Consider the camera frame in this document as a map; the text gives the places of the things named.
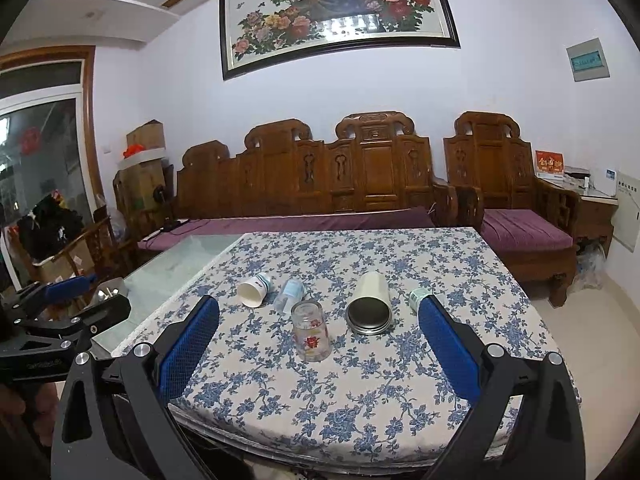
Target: tile floor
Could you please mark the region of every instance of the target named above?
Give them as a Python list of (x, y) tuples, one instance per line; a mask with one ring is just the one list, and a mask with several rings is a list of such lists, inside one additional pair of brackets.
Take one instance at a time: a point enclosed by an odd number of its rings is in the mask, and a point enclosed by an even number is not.
[(615, 283), (569, 295), (562, 308), (527, 290), (582, 397), (587, 480), (596, 478), (640, 412), (640, 312)]

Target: wooden door frame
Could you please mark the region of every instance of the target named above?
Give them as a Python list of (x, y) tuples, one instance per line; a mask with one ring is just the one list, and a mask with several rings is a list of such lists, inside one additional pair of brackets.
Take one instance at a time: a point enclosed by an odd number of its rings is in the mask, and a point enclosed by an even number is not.
[(95, 195), (104, 196), (98, 153), (95, 149), (94, 132), (94, 59), (93, 45), (43, 46), (30, 50), (12, 52), (0, 56), (0, 71), (23, 68), (34, 64), (59, 61), (82, 61), (82, 126), (84, 129), (84, 150), (89, 168), (89, 180)]

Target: yellow flower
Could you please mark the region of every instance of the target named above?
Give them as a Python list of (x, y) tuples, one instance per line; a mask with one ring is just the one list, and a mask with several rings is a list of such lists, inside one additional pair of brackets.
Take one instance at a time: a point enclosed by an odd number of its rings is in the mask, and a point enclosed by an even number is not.
[(264, 23), (269, 25), (269, 27), (275, 27), (280, 21), (280, 16), (277, 14), (270, 14), (264, 19)]

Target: blue floral pattern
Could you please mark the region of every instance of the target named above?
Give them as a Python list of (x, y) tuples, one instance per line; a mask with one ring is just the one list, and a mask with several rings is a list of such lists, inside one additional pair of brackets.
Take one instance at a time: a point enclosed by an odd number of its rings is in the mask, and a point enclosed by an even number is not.
[[(394, 324), (383, 335), (353, 334), (345, 307), (358, 277), (385, 275)], [(322, 304), (332, 354), (306, 364), (296, 356), (291, 323), (270, 308), (242, 306), (236, 284), (257, 272), (281, 288), (290, 277)], [(220, 326), (190, 383), (174, 400), (207, 433), (253, 444), (273, 456), (350, 467), (429, 463), (468, 411), (434, 357), (409, 293), (427, 287), (446, 295), (451, 315), (484, 342), (512, 355), (555, 350), (548, 329), (506, 268), (470, 228), (253, 233), (221, 254), (152, 314), (114, 354), (154, 341), (183, 319), (203, 294), (220, 304)], [(519, 399), (505, 414), (494, 446), (504, 444)]]

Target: metal screw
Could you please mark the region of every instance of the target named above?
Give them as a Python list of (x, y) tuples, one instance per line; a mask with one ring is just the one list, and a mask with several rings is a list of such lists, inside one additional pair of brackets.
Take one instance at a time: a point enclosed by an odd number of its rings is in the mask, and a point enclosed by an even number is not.
[(133, 349), (133, 355), (136, 357), (144, 357), (151, 352), (151, 345), (149, 343), (140, 343)]
[(486, 348), (486, 352), (491, 356), (491, 357), (495, 357), (495, 358), (499, 358), (502, 357), (504, 355), (504, 348), (502, 348), (500, 345), (497, 344), (491, 344)]
[(89, 360), (89, 354), (87, 352), (80, 352), (76, 356), (76, 364), (78, 365), (83, 365), (88, 360)]
[(562, 356), (557, 352), (549, 352), (549, 362), (553, 365), (561, 365)]

